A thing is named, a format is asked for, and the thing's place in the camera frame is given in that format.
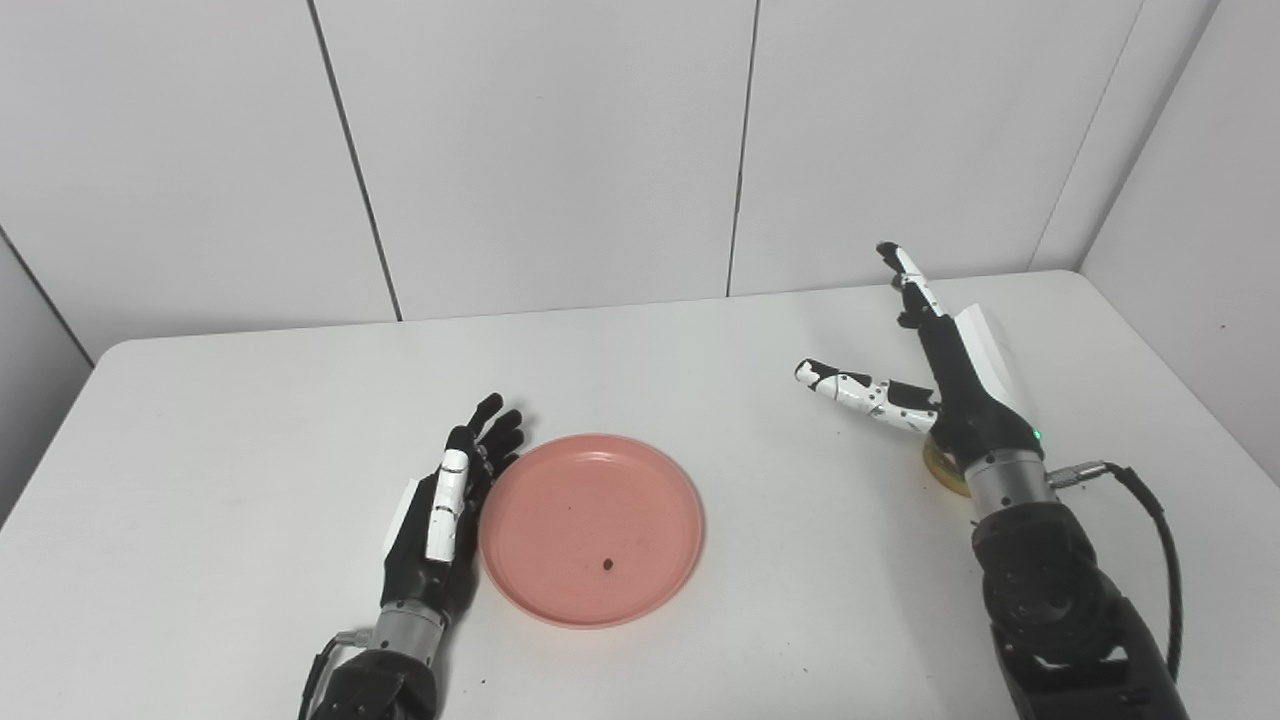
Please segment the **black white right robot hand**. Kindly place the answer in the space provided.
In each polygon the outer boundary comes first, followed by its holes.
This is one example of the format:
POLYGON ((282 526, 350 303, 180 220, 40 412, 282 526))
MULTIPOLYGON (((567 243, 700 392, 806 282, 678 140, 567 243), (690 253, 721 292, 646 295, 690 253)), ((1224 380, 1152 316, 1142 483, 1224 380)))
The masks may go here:
POLYGON ((998 451, 1043 457, 1000 322, 978 304, 951 313, 902 246, 881 242, 876 251, 893 270, 891 284, 902 300, 899 324, 916 334, 936 387, 877 380, 810 357, 797 364, 795 379, 873 420, 929 437, 959 471, 998 451))

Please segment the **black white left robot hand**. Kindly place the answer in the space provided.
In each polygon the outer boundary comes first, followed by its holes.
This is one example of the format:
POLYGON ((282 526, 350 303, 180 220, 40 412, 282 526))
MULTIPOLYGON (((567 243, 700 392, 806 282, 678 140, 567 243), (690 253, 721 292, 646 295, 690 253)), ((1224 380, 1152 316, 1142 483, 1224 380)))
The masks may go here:
POLYGON ((451 621, 468 610, 479 520, 525 441, 522 413, 504 405, 502 395, 486 396, 451 430, 436 470, 406 487, 384 557, 383 605, 415 601, 451 621))

